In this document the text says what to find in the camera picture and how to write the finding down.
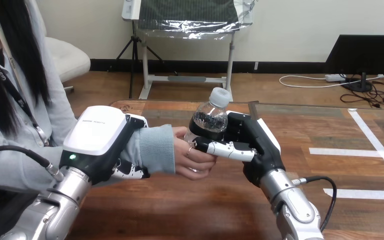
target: white wall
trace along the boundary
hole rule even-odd
[[[124,0],[37,0],[49,37],[91,59],[114,59],[130,40]],[[324,62],[340,34],[384,35],[384,0],[259,0],[235,36],[235,61]],[[165,60],[227,61],[228,41],[150,38]],[[131,58],[128,49],[122,58]]]

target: long black hair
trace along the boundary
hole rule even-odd
[[[0,25],[12,56],[24,73],[35,100],[41,97],[49,105],[45,69],[25,0],[0,0]],[[0,82],[0,131],[4,135],[16,134],[17,126],[14,106]]]

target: ring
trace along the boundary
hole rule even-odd
[[[188,150],[187,153],[186,153],[186,157],[189,156],[189,152],[190,152],[191,149],[193,149],[193,148],[194,148],[193,146],[189,147],[189,150]]]

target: woman's finger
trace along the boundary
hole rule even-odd
[[[204,171],[210,170],[212,167],[214,167],[216,162],[215,161],[209,161],[209,162],[198,163],[198,162],[194,162],[194,161],[190,160],[187,157],[182,157],[177,162],[177,164],[179,164],[180,166],[186,167],[186,168],[191,168],[191,169],[195,169],[195,170],[204,172]]]
[[[183,166],[176,166],[176,173],[189,179],[189,180],[200,180],[208,176],[210,171],[200,171],[200,172],[193,172],[192,170],[185,168]]]
[[[194,161],[195,163],[209,163],[216,162],[217,157],[202,151],[192,148],[189,151],[189,154],[186,155],[187,158]]]
[[[188,131],[188,128],[185,126],[176,126],[176,127],[172,127],[172,129],[173,129],[173,135],[176,138],[184,137],[186,132]]]

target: woman's hand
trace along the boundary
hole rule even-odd
[[[200,180],[207,177],[211,168],[216,164],[217,157],[193,148],[190,149],[191,146],[189,143],[183,140],[188,130],[186,127],[173,127],[172,129],[174,134],[174,163],[176,174],[182,175],[190,180]]]

